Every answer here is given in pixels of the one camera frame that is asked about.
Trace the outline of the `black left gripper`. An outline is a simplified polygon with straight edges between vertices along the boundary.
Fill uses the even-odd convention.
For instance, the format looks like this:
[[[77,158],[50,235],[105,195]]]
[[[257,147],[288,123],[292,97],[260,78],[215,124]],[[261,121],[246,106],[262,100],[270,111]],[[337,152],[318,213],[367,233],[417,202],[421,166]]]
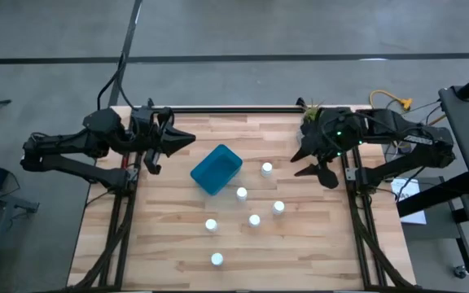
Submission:
[[[155,121],[152,107],[140,107],[132,110],[135,138],[132,142],[134,151],[154,149],[170,157],[175,152],[192,144],[196,140],[193,133],[173,127],[173,110],[169,107],[160,109],[161,117]]]

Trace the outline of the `black aluminium table frame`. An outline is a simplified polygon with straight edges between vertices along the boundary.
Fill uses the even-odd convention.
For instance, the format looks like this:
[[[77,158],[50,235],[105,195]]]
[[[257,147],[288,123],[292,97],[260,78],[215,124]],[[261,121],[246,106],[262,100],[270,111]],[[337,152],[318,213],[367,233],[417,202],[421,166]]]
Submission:
[[[124,291],[361,290],[389,284],[367,246],[357,242],[344,185],[322,187],[315,177],[295,177],[308,160],[291,162],[301,121],[295,106],[176,107],[176,126],[196,140],[160,159],[161,172],[138,173],[134,200],[115,201],[101,186],[90,189],[69,284],[79,283],[103,251],[113,212],[133,209],[126,249],[112,254],[108,285]],[[239,172],[216,195],[191,177],[191,170],[218,145],[243,160]],[[261,175],[265,162],[273,165]],[[236,198],[238,188],[247,200]],[[282,201],[285,210],[274,215]],[[248,224],[257,214],[261,223]],[[211,233],[205,221],[214,219]],[[211,263],[220,252],[222,266]]]

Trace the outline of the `blue plastic basket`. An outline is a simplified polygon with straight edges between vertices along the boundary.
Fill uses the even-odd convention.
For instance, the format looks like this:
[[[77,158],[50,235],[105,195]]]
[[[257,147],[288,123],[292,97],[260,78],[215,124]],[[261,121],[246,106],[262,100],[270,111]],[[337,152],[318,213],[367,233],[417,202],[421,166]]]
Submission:
[[[224,144],[218,145],[191,170],[192,179],[209,195],[216,195],[239,172],[243,160]]]

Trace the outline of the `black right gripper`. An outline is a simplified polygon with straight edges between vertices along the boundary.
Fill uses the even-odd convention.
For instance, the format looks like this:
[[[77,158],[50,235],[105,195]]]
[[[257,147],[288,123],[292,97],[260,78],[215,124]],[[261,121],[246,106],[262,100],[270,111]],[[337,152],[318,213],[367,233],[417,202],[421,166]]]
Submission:
[[[313,156],[318,161],[332,161],[344,151],[341,137],[347,118],[346,107],[320,107],[315,120],[307,121],[302,117],[300,124],[299,150],[291,162]],[[294,174],[295,177],[317,176],[318,164],[309,164]]]

